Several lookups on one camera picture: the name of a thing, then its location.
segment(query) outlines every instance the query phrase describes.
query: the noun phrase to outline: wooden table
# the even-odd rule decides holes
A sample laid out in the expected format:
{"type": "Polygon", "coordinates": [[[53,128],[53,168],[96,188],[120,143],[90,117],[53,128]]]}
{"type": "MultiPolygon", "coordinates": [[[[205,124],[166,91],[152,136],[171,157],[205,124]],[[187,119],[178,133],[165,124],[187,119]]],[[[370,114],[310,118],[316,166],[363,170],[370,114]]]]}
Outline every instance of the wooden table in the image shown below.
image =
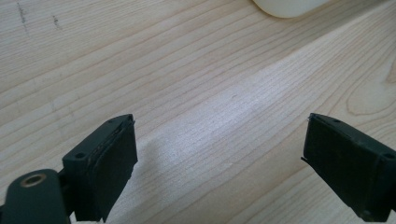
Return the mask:
{"type": "Polygon", "coordinates": [[[311,112],[396,148],[396,1],[3,0],[0,78],[1,203],[133,113],[108,223],[361,223],[300,157],[311,112]]]}

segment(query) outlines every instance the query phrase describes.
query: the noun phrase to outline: scratch mark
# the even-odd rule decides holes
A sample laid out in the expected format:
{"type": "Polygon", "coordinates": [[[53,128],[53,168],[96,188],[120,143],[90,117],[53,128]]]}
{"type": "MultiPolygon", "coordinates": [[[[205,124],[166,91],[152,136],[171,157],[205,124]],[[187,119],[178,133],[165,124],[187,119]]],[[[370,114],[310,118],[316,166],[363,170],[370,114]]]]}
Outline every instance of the scratch mark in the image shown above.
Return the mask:
{"type": "Polygon", "coordinates": [[[53,24],[55,24],[56,28],[59,30],[62,30],[62,27],[59,25],[59,20],[55,16],[52,16],[53,18],[53,24]]]}
{"type": "Polygon", "coordinates": [[[396,60],[393,62],[392,67],[390,68],[387,82],[396,83],[396,60]]]}
{"type": "Polygon", "coordinates": [[[20,11],[20,16],[21,16],[21,21],[22,21],[22,24],[23,24],[23,28],[24,28],[26,34],[29,35],[29,33],[27,32],[27,27],[26,27],[26,18],[24,17],[26,15],[26,12],[22,9],[20,3],[17,3],[17,4],[18,4],[18,10],[20,11]]]}
{"type": "Polygon", "coordinates": [[[56,107],[55,107],[55,103],[53,102],[53,100],[50,100],[49,104],[50,104],[50,108],[52,110],[52,113],[55,113],[56,112],[56,107]]]}

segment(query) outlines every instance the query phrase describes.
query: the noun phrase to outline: white object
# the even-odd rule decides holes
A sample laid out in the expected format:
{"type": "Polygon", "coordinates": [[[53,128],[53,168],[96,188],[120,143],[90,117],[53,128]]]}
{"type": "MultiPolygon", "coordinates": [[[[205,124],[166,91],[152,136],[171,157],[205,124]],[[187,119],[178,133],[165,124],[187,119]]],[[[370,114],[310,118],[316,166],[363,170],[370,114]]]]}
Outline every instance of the white object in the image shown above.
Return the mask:
{"type": "Polygon", "coordinates": [[[276,17],[292,18],[319,7],[330,0],[253,0],[262,10],[276,17]]]}

